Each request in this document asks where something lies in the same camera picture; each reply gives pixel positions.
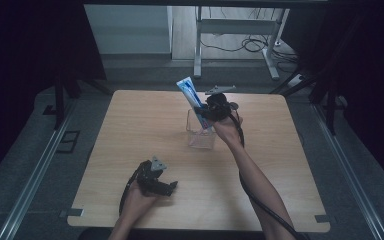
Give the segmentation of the white metal desk frame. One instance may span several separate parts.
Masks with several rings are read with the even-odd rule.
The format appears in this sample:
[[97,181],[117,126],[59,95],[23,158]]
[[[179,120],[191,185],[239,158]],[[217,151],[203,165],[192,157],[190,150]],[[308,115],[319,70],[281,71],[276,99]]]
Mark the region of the white metal desk frame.
[[[203,17],[203,8],[195,10],[196,42],[194,49],[193,76],[202,76],[202,48],[217,49],[224,52],[239,52],[241,50],[249,53],[258,53],[263,57],[271,78],[277,81],[280,78],[273,60],[275,46],[280,39],[283,20],[287,10],[284,8],[271,8],[272,15],[267,18],[261,14],[264,8],[252,10],[245,19],[234,19],[223,16],[215,18],[209,15]],[[221,46],[211,45],[202,41],[202,36],[242,36],[240,46],[228,49]]]

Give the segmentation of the white power strip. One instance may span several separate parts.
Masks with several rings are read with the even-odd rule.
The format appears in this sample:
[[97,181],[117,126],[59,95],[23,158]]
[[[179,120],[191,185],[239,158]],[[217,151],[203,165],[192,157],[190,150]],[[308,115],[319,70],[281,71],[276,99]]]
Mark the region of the white power strip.
[[288,86],[290,88],[294,87],[295,85],[299,84],[300,82],[302,82],[303,80],[305,79],[304,76],[302,76],[301,74],[297,74],[289,83],[288,83]]

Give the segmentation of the white panel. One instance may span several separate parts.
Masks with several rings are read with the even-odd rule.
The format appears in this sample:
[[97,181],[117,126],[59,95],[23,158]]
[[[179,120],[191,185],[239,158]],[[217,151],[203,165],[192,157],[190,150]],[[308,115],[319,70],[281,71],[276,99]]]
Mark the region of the white panel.
[[171,52],[171,6],[85,4],[84,9],[100,54]]

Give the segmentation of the blue white toothpaste tube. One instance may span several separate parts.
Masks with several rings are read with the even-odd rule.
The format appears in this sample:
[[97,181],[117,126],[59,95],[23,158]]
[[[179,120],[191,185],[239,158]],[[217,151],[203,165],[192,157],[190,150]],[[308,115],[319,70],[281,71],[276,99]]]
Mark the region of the blue white toothpaste tube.
[[[185,96],[186,100],[189,102],[192,110],[194,111],[194,107],[203,107],[203,104],[198,97],[198,94],[196,92],[196,89],[194,87],[193,81],[190,77],[184,78],[176,83],[178,88],[181,90],[183,95]],[[203,120],[199,114],[195,113],[201,127],[204,130],[210,129],[212,125],[209,123],[209,121]]]

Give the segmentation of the black metal stand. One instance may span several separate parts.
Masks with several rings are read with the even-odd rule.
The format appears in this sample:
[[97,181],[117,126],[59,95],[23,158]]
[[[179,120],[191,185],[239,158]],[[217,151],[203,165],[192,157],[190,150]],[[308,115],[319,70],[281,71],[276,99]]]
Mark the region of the black metal stand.
[[[333,10],[321,13],[310,10],[293,10],[286,20],[286,41],[297,48],[297,67],[273,93],[287,97],[310,85],[314,88],[308,99],[319,104],[327,98],[326,124],[332,133],[336,110],[337,78],[340,62],[353,35],[354,15],[340,14]],[[301,74],[305,79],[290,88],[288,83]]]
[[79,82],[82,81],[103,94],[111,96],[114,91],[100,83],[105,79],[106,76],[88,76],[75,69],[58,69],[53,79],[55,104],[48,105],[43,111],[44,115],[55,116],[54,129],[58,130],[66,118],[65,95],[71,99],[78,99],[82,93]]

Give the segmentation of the person's right hand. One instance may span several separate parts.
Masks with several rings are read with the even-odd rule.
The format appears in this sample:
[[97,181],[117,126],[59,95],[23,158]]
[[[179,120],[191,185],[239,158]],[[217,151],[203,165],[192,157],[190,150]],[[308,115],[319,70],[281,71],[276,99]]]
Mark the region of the person's right hand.
[[228,147],[241,146],[241,137],[237,130],[236,123],[241,124],[243,119],[237,114],[234,114],[233,117],[234,119],[227,117],[222,121],[218,121],[213,124],[217,135],[227,144]]

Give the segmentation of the person's left hand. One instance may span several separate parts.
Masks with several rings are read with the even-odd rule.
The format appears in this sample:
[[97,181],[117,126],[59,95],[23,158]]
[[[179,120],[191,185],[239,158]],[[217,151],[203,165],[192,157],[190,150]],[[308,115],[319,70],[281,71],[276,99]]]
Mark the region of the person's left hand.
[[135,221],[142,217],[157,200],[157,195],[143,194],[138,183],[134,181],[128,190],[121,217]]

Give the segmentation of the dark curtain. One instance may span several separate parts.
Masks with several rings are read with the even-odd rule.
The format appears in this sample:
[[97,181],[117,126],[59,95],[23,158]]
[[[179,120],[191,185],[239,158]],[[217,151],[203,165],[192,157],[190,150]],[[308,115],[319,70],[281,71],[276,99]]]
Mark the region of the dark curtain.
[[[333,76],[344,117],[384,170],[384,0],[370,4]],[[292,9],[282,40],[310,71],[320,70],[351,26],[350,8]]]
[[79,79],[106,74],[85,0],[0,0],[0,163],[34,108],[60,80],[71,97]]

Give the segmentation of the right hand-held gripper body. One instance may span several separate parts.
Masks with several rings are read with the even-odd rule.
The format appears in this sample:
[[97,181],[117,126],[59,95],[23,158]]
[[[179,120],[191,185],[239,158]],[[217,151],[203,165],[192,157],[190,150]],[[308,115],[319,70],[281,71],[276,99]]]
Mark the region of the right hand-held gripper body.
[[231,114],[231,102],[227,100],[225,91],[233,90],[235,86],[214,86],[205,92],[207,95],[206,103],[203,107],[208,108],[208,113],[212,114],[212,121],[223,120]]

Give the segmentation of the aluminium floor rail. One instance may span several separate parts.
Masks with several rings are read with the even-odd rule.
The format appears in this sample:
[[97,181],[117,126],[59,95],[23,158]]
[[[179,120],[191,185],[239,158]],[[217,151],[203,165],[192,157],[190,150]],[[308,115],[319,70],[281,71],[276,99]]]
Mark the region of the aluminium floor rail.
[[73,112],[77,106],[77,100],[70,100],[64,110],[65,118],[59,127],[53,131],[45,150],[40,156],[34,170],[32,171],[27,183],[24,185],[15,204],[0,230],[0,240],[13,240],[21,223],[29,209],[36,192],[47,172],[47,169],[55,155],[55,152],[63,138],[64,133],[73,117]]
[[350,191],[367,223],[367,226],[373,235],[374,240],[384,240],[384,224],[375,209],[374,204],[369,199],[366,191],[361,185],[353,167],[351,166],[349,159],[339,143],[337,137],[327,127],[327,118],[323,114],[323,110],[320,106],[311,105],[315,116],[317,117],[318,125],[320,126],[328,145],[330,146],[338,165],[342,171],[342,174],[350,188]]

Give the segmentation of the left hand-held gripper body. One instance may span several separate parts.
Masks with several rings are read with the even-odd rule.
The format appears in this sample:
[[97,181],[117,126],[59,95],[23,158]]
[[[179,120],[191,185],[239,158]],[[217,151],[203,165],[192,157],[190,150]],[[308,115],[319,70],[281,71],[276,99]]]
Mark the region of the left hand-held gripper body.
[[167,196],[168,186],[158,180],[167,166],[156,156],[142,162],[138,167],[136,181],[144,194],[152,193]]

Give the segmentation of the clear plastic cup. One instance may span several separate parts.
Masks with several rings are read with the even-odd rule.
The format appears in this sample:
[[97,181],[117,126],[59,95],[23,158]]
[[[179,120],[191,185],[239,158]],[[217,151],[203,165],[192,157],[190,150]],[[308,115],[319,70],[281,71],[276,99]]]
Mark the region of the clear plastic cup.
[[189,147],[201,149],[212,149],[214,147],[216,133],[212,128],[204,129],[192,109],[187,112],[186,131]]

